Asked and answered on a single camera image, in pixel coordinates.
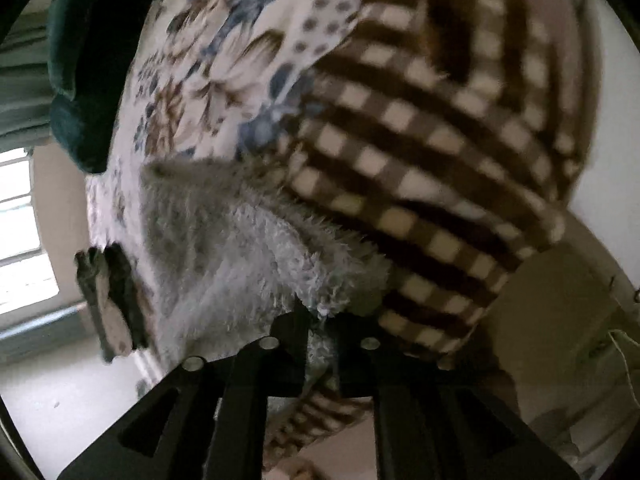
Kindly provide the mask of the dark green pillow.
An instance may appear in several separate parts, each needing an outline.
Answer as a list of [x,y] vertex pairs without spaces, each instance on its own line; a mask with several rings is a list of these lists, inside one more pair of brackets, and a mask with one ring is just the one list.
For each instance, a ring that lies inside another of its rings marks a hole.
[[47,20],[52,136],[80,171],[107,167],[130,63],[154,0],[52,0]]

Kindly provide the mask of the window with white frame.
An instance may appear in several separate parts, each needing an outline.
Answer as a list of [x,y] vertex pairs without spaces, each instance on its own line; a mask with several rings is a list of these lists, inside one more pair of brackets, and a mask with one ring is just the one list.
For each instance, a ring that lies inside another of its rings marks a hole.
[[58,294],[43,247],[34,201],[32,151],[1,153],[1,313],[39,304]]

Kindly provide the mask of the floral white bed blanket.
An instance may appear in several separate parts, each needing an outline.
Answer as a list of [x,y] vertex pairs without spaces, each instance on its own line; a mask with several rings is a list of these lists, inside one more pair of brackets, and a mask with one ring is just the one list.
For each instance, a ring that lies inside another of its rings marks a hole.
[[129,67],[104,174],[88,181],[94,244],[119,244],[155,347],[140,258],[140,172],[150,162],[239,162],[314,214],[359,214],[390,158],[329,122],[363,89],[320,65],[344,47],[362,0],[156,0]]

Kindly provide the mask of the brown checkered blanket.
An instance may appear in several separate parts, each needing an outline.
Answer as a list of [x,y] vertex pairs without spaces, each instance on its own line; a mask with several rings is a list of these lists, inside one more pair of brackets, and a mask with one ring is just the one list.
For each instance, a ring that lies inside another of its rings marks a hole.
[[288,0],[288,191],[390,260],[371,313],[448,363],[506,281],[558,244],[586,158],[570,0]]

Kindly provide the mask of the grey curtain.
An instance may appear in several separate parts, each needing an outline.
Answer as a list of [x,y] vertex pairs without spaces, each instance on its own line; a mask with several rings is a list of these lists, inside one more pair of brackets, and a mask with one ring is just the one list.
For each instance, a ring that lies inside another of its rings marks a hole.
[[51,136],[46,11],[21,15],[1,43],[1,151],[33,148]]

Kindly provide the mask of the folded white garment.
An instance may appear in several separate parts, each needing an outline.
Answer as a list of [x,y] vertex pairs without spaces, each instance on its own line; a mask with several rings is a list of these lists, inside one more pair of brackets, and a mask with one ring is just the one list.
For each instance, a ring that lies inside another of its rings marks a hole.
[[96,272],[96,302],[104,328],[105,339],[115,356],[129,356],[132,338],[122,311],[110,297],[110,274],[105,263]]

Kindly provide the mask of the grey fluffy fleece pants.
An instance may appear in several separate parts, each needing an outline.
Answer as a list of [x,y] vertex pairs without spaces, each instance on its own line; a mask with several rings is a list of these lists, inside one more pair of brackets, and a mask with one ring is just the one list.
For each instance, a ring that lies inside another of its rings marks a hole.
[[314,380],[335,354],[326,322],[380,303],[390,262],[250,167],[150,162],[140,185],[140,261],[165,368],[192,353],[232,356],[301,304],[311,316],[306,377]]

